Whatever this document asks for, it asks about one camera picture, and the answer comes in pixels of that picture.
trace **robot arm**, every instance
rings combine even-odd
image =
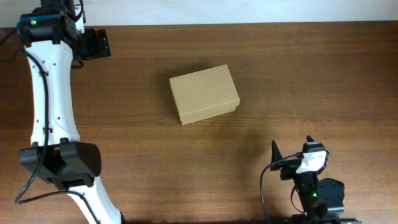
[[[344,184],[326,178],[318,180],[318,175],[326,168],[329,152],[320,141],[307,136],[302,152],[296,159],[283,160],[275,141],[272,142],[271,171],[280,171],[281,180],[293,179],[303,207],[303,214],[292,215],[291,223],[302,224],[343,224],[362,222],[342,220],[344,212]]]
[[[46,72],[49,96],[49,140],[44,164],[37,176],[69,194],[89,223],[124,223],[100,179],[101,156],[94,144],[80,142],[72,110],[70,70],[72,60],[110,56],[104,30],[84,30],[84,13],[73,1],[43,1],[32,14],[21,16],[18,32],[31,54]],[[34,172],[45,145],[45,93],[36,63],[29,59],[34,94],[32,147],[20,151],[21,164]]]

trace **cardboard box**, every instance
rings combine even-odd
[[[181,124],[235,111],[240,103],[227,65],[170,79]]]

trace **white wall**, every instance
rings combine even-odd
[[[88,26],[398,20],[398,0],[84,0]],[[0,0],[0,27],[39,0]]]

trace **wood grain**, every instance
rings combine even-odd
[[[81,140],[100,148],[104,186],[127,220],[263,219],[259,174],[271,140],[287,156],[311,134],[331,152],[319,178],[345,183],[343,216],[396,222],[398,22],[103,28],[112,57],[72,71],[73,109]],[[10,39],[1,56],[17,43]],[[238,110],[181,126],[169,78],[223,64]],[[66,196],[14,205],[30,176],[18,150],[29,147],[32,87],[22,55],[1,61],[0,72],[0,222],[86,223]],[[273,216],[296,213],[292,187],[266,174]],[[36,180],[26,196],[51,190]]]

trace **box lid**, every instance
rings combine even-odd
[[[171,78],[170,86],[180,116],[235,101],[239,104],[227,65]]]

